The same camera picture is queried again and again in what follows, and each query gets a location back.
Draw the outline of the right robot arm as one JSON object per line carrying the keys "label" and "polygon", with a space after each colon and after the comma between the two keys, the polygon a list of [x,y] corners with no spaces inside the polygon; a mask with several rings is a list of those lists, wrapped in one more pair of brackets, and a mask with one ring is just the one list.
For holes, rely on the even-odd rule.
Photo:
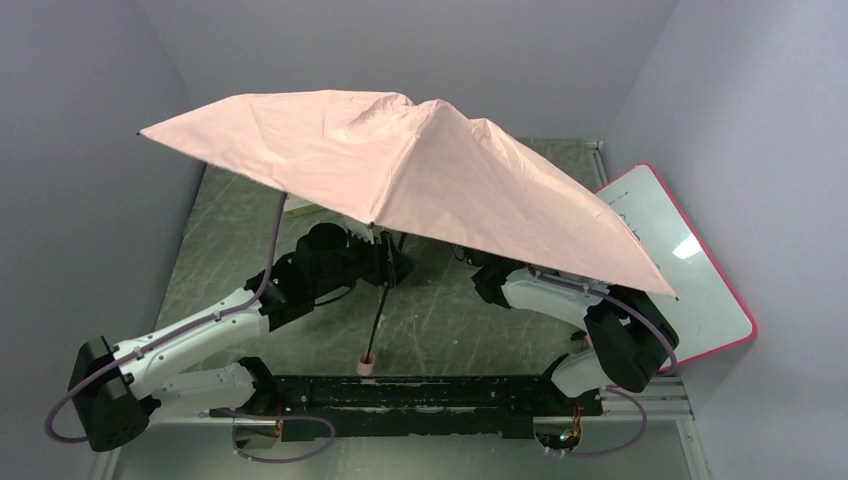
{"label": "right robot arm", "polygon": [[478,269],[472,281],[484,302],[564,321],[589,343],[555,361],[546,374],[569,398],[607,386],[641,393],[665,365],[677,366],[679,337],[642,290],[598,290],[487,253],[467,253],[463,260]]}

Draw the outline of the pink folding umbrella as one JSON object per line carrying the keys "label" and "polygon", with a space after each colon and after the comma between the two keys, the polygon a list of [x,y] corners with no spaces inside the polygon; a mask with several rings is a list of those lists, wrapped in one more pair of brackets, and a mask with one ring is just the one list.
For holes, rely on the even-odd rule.
{"label": "pink folding umbrella", "polygon": [[441,99],[245,93],[140,133],[365,225],[674,295],[605,201],[493,121]]}

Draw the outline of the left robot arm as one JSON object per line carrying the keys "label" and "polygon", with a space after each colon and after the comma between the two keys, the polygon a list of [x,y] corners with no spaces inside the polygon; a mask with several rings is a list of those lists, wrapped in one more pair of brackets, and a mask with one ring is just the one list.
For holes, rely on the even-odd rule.
{"label": "left robot arm", "polygon": [[273,376],[256,359],[212,372],[187,368],[229,346],[267,335],[359,282],[389,289],[414,269],[403,242],[382,229],[366,236],[319,223],[293,251],[213,306],[145,336],[112,344],[98,336],[75,360],[68,399],[83,427],[79,442],[95,452],[117,449],[154,422],[185,411],[268,407]]}

